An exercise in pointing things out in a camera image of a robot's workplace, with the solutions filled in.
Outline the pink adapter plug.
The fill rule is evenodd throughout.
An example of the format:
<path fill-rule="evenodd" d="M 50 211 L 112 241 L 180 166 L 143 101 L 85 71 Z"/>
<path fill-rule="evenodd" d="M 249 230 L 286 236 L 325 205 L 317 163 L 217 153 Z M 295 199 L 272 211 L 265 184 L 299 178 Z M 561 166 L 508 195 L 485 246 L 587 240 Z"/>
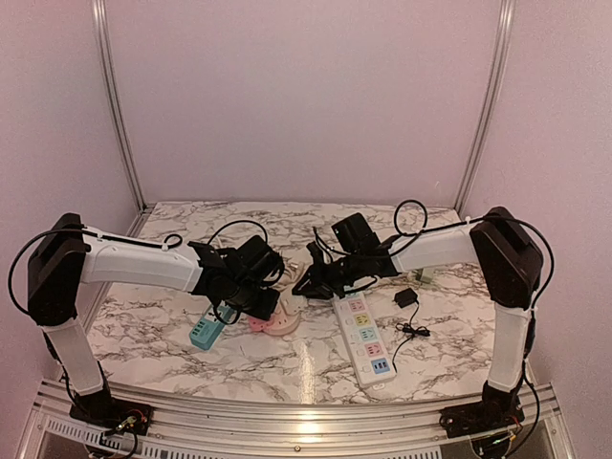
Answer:
<path fill-rule="evenodd" d="M 261 332 L 265 332 L 269 325 L 270 322 L 268 320 L 262 320 L 259 318 L 255 318 L 255 317 L 249 317 L 249 325 L 251 330 L 254 333 L 261 333 Z"/>

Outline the round pink socket base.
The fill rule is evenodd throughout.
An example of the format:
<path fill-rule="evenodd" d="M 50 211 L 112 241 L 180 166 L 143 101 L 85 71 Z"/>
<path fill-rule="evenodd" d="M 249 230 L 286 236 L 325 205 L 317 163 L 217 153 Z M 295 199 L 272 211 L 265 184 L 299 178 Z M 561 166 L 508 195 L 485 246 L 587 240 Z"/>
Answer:
<path fill-rule="evenodd" d="M 294 295 L 282 296 L 283 297 L 295 297 Z M 282 337 L 292 333 L 298 326 L 300 322 L 300 313 L 297 316 L 287 317 L 280 305 L 280 299 L 276 305 L 276 308 L 273 311 L 271 318 L 269 319 L 270 325 L 264 334 L 274 336 L 274 337 Z"/>

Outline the black charger plug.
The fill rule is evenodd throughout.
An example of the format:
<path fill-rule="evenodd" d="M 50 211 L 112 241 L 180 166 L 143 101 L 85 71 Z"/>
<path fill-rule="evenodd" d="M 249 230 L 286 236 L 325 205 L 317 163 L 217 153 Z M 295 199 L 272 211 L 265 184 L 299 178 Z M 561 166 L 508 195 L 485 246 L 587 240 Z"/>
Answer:
<path fill-rule="evenodd" d="M 418 303 L 418 295 L 412 288 L 406 288 L 394 295 L 393 301 L 400 307 L 405 308 Z"/>

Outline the long white power strip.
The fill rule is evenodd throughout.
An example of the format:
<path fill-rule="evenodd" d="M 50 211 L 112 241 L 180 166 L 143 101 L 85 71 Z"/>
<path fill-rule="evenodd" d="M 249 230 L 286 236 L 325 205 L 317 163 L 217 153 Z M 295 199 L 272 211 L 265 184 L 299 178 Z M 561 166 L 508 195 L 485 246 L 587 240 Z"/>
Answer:
<path fill-rule="evenodd" d="M 359 386 L 368 388 L 392 381 L 397 372 L 364 294 L 335 296 L 333 307 Z"/>

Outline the white cube socket adapter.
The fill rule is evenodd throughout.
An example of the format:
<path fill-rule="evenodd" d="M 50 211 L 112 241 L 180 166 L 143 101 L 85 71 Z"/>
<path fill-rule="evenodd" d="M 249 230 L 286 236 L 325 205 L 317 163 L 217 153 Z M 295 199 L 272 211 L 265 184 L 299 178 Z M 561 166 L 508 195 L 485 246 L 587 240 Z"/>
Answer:
<path fill-rule="evenodd" d="M 434 267 L 421 268 L 415 271 L 415 279 L 419 282 L 430 284 L 433 281 L 436 269 Z"/>

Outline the green usb adapter plug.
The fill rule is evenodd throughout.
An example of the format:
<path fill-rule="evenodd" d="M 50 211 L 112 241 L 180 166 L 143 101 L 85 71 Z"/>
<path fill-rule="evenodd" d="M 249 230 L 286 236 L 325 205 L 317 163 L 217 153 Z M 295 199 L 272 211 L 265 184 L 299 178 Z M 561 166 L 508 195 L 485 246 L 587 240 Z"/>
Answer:
<path fill-rule="evenodd" d="M 434 269 L 422 269 L 420 273 L 420 281 L 426 284 L 430 284 L 435 276 Z"/>

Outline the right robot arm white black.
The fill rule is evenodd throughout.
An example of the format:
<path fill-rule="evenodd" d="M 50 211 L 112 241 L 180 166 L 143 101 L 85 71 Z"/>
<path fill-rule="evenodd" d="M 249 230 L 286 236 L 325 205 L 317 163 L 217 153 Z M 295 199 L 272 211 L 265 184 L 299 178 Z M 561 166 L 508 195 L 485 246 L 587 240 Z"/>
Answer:
<path fill-rule="evenodd" d="M 423 268 L 476 264 L 495 308 L 492 364 L 482 398 L 442 410 L 440 424 L 449 436 L 521 421 L 518 391 L 526 382 L 526 360 L 536 334 L 536 303 L 550 281 L 541 276 L 555 265 L 546 239 L 504 207 L 484 216 L 445 226 L 423 226 L 381 240 L 357 212 L 332 226 L 341 248 L 317 237 L 308 244 L 312 264 L 293 288 L 311 299 L 341 299 L 357 292 L 366 278 L 396 277 Z"/>

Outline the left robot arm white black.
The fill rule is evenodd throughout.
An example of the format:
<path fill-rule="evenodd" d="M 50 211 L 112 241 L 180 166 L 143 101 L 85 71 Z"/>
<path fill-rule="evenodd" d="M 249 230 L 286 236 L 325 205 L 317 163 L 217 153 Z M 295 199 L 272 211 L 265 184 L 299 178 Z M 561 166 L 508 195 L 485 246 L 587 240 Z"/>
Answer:
<path fill-rule="evenodd" d="M 52 355 L 74 390 L 76 412 L 102 426 L 120 418 L 100 364 L 77 320 L 81 285 L 123 283 L 172 289 L 224 304 L 237 315 L 271 317 L 280 298 L 274 284 L 285 270 L 282 256 L 255 235 L 238 248 L 119 236 L 82 224 L 66 213 L 19 251 L 27 255 L 27 303 L 15 307 L 41 328 Z"/>

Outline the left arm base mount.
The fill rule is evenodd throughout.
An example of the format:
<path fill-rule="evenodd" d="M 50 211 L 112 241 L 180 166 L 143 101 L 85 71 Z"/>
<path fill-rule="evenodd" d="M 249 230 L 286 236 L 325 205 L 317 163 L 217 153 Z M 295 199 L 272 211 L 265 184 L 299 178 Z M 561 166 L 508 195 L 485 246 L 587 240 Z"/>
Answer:
<path fill-rule="evenodd" d="M 145 435 L 150 425 L 153 407 L 124 399 L 76 398 L 70 409 L 73 419 L 105 427 L 112 433 L 130 431 Z"/>

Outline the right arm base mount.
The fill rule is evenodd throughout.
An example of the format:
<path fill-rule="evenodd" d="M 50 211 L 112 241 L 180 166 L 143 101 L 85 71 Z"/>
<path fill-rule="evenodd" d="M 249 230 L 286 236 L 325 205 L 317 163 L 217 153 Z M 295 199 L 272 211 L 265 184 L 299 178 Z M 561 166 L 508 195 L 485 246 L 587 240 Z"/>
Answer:
<path fill-rule="evenodd" d="M 439 424 L 448 438 L 457 438 L 521 424 L 524 419 L 520 405 L 512 404 L 503 411 L 496 403 L 475 402 L 443 408 Z"/>

